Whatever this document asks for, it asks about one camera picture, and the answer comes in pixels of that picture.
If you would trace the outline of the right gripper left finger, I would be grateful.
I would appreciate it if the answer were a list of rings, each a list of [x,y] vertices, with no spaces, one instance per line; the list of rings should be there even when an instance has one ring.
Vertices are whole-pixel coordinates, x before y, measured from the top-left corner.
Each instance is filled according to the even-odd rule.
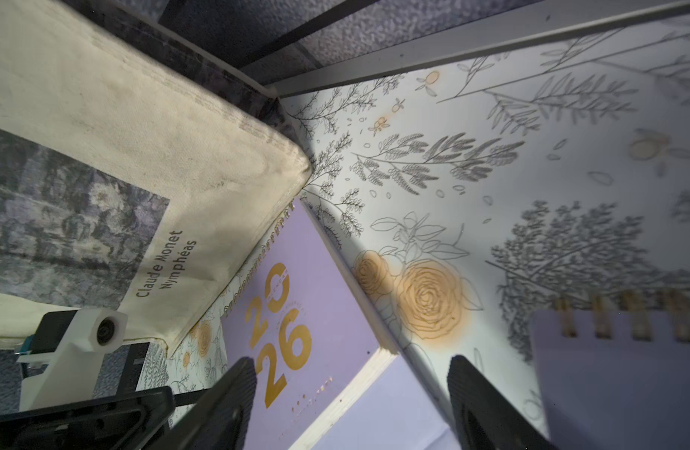
[[[191,409],[159,438],[160,449],[242,449],[257,387],[254,360],[242,357],[210,388],[174,396]]]

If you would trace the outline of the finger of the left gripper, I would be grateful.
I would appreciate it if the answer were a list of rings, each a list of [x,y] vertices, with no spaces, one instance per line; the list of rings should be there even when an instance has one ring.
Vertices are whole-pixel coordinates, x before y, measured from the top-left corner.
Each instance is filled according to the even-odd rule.
[[[142,449],[176,408],[168,386],[0,415],[0,449]]]

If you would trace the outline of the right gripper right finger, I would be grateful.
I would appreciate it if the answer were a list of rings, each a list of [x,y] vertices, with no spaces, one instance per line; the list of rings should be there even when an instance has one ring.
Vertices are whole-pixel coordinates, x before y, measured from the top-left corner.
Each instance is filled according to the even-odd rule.
[[[447,387],[463,449],[553,448],[465,356],[451,359]]]

